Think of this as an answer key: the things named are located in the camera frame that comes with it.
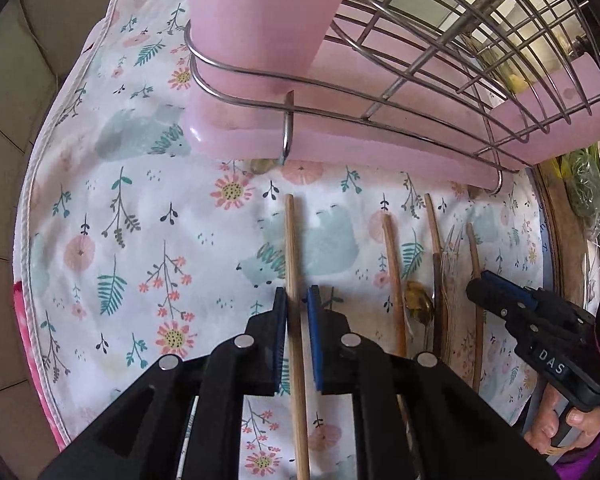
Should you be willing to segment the person's right hand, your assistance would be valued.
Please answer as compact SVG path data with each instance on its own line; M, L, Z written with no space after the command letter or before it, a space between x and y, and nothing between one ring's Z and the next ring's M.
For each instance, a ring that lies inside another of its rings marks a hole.
M531 428L524 434L524 440L541 454L547 453L550 442L559 429L559 417L555 408L560 400L562 395L553 386L547 385ZM566 421L571 428L580 432L573 442L573 448L587 448L600 434L600 408L594 408L588 413L572 408Z

